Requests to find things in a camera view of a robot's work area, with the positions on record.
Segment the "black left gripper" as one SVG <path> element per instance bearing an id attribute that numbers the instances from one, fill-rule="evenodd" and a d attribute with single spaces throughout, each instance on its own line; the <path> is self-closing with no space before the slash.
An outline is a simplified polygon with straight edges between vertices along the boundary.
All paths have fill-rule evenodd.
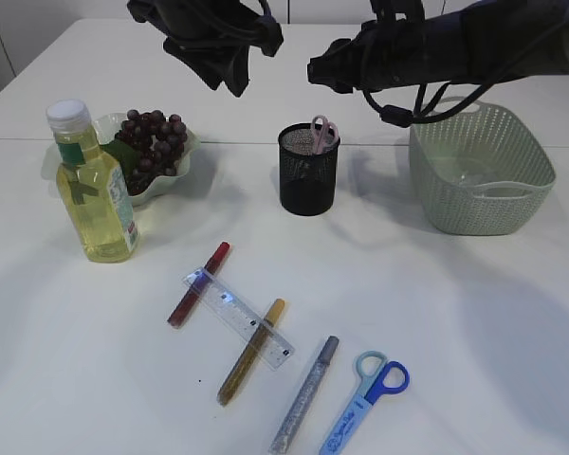
<path id="1" fill-rule="evenodd" d="M 240 1 L 129 1 L 138 23 L 149 23 L 172 40 L 163 49 L 191 69 L 211 90 L 224 84 L 240 98 L 248 87 L 249 46 L 273 57 L 284 42 L 268 2 L 254 11 Z M 213 56 L 200 49 L 216 49 Z"/>

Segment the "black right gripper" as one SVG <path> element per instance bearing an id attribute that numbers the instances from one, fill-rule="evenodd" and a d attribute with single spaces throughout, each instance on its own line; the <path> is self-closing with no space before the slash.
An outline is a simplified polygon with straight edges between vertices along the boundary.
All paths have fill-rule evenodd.
<path id="1" fill-rule="evenodd" d="M 435 30 L 434 21 L 365 22 L 355 38 L 338 38 L 312 57 L 307 79 L 339 94 L 435 82 L 430 56 Z"/>

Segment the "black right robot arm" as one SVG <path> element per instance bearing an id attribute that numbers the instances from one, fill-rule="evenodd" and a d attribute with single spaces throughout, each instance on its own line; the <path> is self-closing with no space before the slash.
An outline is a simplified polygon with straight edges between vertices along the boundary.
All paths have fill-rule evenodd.
<path id="1" fill-rule="evenodd" d="M 337 93 L 433 82 L 482 84 L 569 75 L 569 1 L 478 1 L 427 18 L 420 1 L 375 1 L 375 20 L 337 39 L 307 66 Z"/>

